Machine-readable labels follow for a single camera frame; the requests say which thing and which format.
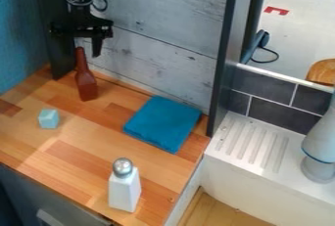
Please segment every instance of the white vase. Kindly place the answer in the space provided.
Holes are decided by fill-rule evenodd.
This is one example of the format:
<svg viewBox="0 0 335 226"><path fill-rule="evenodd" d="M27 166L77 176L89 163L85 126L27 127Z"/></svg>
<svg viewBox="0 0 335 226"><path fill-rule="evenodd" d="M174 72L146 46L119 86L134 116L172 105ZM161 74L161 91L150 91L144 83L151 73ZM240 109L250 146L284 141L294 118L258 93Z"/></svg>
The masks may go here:
<svg viewBox="0 0 335 226"><path fill-rule="evenodd" d="M335 92L328 111L304 139L302 150L307 155L302 170L310 180L326 183L335 177Z"/></svg>

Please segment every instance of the blue cloth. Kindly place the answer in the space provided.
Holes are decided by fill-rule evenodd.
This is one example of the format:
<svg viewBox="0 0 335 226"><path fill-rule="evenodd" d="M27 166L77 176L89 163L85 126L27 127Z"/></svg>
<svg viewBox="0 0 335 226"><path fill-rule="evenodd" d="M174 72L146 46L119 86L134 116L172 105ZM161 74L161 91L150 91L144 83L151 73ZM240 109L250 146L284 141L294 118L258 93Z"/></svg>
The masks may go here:
<svg viewBox="0 0 335 226"><path fill-rule="evenodd" d="M123 127L123 132L175 154L201 112L172 100L152 97Z"/></svg>

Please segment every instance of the black pipe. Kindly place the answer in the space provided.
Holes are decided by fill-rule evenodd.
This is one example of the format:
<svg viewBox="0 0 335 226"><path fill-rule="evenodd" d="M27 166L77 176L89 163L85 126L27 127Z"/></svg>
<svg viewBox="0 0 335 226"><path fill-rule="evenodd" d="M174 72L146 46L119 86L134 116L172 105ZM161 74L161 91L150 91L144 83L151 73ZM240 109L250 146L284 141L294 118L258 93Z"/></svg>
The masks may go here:
<svg viewBox="0 0 335 226"><path fill-rule="evenodd" d="M262 40L261 34L257 33L260 17L262 13L263 0L251 0L249 7L249 14L246 24L246 31L244 33L244 40L242 45L242 56L240 63L246 64L249 62L251 56L254 54L258 44Z"/></svg>

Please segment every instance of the salt shaker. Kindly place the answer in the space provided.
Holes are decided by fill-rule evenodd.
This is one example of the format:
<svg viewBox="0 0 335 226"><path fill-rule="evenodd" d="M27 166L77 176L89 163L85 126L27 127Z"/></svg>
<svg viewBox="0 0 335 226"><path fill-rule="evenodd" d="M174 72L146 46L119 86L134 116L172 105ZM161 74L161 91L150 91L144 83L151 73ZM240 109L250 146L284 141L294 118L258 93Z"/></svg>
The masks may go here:
<svg viewBox="0 0 335 226"><path fill-rule="evenodd" d="M109 206L134 212L141 195L138 169L128 158L118 158L113 163L109 179Z"/></svg>

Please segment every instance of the small blue block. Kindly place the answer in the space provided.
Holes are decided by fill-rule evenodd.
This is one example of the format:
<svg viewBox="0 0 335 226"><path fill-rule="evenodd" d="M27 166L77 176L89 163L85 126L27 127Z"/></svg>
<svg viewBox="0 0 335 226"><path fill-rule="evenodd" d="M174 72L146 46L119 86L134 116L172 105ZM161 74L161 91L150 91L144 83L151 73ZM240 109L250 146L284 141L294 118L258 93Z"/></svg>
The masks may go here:
<svg viewBox="0 0 335 226"><path fill-rule="evenodd" d="M39 126L41 128L57 128L60 116L57 110L42 110L38 116Z"/></svg>

